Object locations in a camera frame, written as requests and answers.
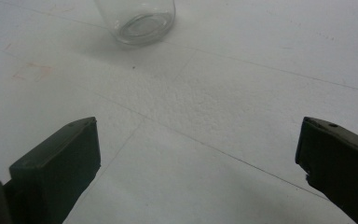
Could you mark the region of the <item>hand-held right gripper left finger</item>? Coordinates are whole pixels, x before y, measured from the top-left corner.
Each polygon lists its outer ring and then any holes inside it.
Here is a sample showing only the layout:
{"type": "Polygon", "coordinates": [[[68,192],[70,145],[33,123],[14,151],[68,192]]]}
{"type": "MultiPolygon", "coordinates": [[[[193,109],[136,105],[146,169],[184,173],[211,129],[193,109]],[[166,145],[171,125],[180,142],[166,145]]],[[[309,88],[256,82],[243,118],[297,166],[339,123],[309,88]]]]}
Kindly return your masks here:
{"type": "Polygon", "coordinates": [[[62,224],[100,167],[96,118],[64,125],[9,167],[15,224],[62,224]]]}

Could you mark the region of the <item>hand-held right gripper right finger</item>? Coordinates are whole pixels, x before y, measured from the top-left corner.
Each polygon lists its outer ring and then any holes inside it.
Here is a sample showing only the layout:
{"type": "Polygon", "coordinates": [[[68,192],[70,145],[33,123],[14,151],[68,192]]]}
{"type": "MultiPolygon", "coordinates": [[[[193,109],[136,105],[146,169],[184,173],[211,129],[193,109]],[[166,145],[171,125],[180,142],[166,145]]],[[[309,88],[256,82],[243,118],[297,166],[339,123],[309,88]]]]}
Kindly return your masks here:
{"type": "Polygon", "coordinates": [[[309,185],[358,224],[358,135],[335,123],[303,118],[296,164],[309,185]]]}

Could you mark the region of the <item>clear glass jar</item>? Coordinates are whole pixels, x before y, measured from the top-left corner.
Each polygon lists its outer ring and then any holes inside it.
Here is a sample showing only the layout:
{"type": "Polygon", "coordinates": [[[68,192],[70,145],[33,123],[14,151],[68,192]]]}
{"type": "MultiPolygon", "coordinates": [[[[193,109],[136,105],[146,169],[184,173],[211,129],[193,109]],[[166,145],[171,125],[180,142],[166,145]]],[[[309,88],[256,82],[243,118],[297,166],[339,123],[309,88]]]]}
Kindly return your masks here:
{"type": "Polygon", "coordinates": [[[114,39],[126,45],[160,40],[172,28],[174,0],[93,0],[114,39]]]}

